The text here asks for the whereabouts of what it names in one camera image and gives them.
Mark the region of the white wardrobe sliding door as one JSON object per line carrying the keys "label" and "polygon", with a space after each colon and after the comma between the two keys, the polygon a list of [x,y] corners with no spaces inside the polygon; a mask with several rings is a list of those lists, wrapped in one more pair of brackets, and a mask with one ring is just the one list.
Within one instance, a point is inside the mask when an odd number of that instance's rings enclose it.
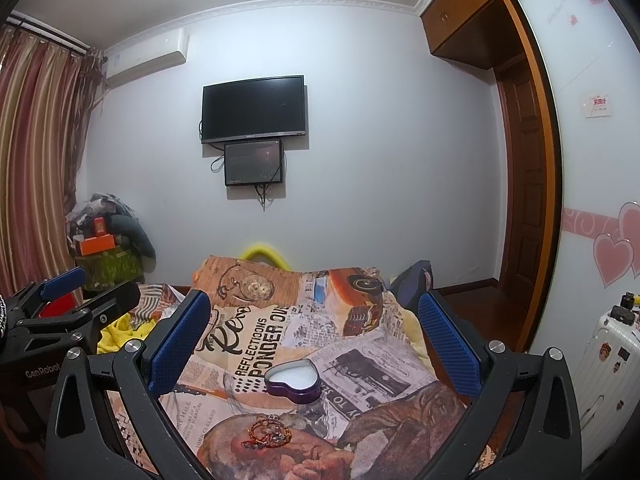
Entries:
{"label": "white wardrobe sliding door", "polygon": [[639,289],[639,50],[610,0],[514,0],[548,76],[561,234],[533,348],[577,370],[604,311]]}

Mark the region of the yellow curved headboard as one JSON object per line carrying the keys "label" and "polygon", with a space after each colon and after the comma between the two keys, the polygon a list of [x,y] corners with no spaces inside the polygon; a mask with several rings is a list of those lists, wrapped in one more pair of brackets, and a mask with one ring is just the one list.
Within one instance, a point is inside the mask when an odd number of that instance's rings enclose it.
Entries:
{"label": "yellow curved headboard", "polygon": [[275,249],[265,244],[256,243],[250,245],[249,248],[246,248],[244,252],[242,252],[240,259],[246,261],[268,262],[272,266],[281,270],[291,270],[291,266],[285,261],[285,258],[282,257],[280,252],[277,252]]}

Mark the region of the purple heart tin box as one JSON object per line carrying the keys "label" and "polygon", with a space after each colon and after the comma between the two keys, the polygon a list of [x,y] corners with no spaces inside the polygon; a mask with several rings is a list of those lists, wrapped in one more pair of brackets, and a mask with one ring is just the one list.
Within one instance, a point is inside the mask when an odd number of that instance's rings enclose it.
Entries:
{"label": "purple heart tin box", "polygon": [[321,396],[321,379],[311,360],[285,362],[265,374],[266,390],[295,404],[311,404]]}

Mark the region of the wooden overhead cabinet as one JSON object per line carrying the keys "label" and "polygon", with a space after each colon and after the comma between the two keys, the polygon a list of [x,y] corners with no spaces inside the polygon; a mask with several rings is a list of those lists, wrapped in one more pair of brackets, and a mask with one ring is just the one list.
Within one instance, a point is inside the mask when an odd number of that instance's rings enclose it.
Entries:
{"label": "wooden overhead cabinet", "polygon": [[523,52],[502,0],[433,0],[421,20],[438,58],[489,70]]}

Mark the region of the striped red curtain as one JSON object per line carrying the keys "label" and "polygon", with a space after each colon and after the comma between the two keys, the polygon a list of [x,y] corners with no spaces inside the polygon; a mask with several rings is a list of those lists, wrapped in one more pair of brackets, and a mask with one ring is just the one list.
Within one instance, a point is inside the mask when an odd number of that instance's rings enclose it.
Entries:
{"label": "striped red curtain", "polygon": [[80,55],[11,25],[1,29],[1,292],[70,269],[66,216],[103,56]]}

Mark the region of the brown wooden door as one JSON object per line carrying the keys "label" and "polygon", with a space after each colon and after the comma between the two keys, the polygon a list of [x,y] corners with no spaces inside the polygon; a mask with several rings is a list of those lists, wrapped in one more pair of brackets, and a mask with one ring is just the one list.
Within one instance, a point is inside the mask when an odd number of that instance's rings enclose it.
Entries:
{"label": "brown wooden door", "polygon": [[508,206],[501,287],[513,302],[516,335],[512,348],[529,343],[539,300],[547,213],[547,164],[544,128],[534,76],[525,55],[512,58],[496,73],[506,134]]}

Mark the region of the white suitcase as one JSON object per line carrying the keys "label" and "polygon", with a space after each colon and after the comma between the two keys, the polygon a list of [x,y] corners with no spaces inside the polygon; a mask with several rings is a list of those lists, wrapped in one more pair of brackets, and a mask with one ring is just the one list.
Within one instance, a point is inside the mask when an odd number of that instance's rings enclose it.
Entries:
{"label": "white suitcase", "polygon": [[599,318],[573,379],[582,468],[618,439],[639,403],[639,297],[626,292]]}

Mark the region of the small black wall monitor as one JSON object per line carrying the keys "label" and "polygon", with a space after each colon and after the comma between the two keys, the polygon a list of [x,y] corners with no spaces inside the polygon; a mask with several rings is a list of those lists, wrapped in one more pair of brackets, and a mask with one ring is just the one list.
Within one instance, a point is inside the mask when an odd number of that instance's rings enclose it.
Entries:
{"label": "small black wall monitor", "polygon": [[229,143],[224,146],[224,184],[267,185],[283,180],[280,140]]}

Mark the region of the white air conditioner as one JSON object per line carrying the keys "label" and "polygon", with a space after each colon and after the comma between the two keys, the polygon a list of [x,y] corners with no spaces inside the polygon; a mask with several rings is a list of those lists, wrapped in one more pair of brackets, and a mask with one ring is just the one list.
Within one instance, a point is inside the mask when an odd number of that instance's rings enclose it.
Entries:
{"label": "white air conditioner", "polygon": [[189,36],[183,28],[142,40],[107,55],[105,82],[117,88],[186,62]]}

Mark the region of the green patterned bag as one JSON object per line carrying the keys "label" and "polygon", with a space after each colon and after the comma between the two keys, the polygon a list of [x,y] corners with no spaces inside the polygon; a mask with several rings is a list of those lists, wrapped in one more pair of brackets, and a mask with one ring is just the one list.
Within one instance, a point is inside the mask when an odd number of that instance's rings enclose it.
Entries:
{"label": "green patterned bag", "polygon": [[143,276],[140,258],[130,249],[121,247],[90,256],[78,256],[75,261],[87,274],[84,289],[92,292],[102,292]]}

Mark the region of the dark blue bag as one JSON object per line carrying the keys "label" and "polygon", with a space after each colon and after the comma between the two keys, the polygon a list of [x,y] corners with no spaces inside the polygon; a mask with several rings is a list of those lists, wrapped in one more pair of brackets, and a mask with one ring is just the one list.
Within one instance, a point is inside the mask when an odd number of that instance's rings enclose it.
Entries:
{"label": "dark blue bag", "polygon": [[390,283],[390,291],[398,304],[418,315],[420,299],[433,288],[430,260],[419,260]]}

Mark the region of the yellow plush toy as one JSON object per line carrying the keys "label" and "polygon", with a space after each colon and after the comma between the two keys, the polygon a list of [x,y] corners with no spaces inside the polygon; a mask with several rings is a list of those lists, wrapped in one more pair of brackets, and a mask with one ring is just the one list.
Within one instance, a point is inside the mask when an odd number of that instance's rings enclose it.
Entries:
{"label": "yellow plush toy", "polygon": [[159,313],[141,315],[129,312],[101,330],[97,354],[114,353],[133,339],[145,340],[160,320]]}

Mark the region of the orange box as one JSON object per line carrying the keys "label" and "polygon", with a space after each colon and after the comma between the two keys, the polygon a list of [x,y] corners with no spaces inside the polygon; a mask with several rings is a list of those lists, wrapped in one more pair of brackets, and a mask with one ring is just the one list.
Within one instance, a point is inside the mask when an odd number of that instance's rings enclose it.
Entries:
{"label": "orange box", "polygon": [[79,253],[83,257],[98,254],[99,252],[107,252],[115,247],[115,237],[112,234],[89,237],[78,243]]}

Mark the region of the large black wall television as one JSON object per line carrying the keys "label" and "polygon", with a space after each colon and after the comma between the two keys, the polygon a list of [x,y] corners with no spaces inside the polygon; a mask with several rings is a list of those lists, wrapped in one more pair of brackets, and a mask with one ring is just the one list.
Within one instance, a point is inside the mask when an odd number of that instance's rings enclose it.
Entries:
{"label": "large black wall television", "polygon": [[306,131],[303,75],[228,81],[203,88],[203,144],[304,136]]}

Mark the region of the newspaper print bed quilt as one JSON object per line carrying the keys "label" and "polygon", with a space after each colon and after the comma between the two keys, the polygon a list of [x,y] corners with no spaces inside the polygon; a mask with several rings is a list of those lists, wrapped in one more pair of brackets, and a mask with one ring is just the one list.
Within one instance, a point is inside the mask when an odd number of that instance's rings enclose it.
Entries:
{"label": "newspaper print bed quilt", "polygon": [[211,256],[206,329],[160,406],[217,479],[412,479],[465,411],[377,270]]}

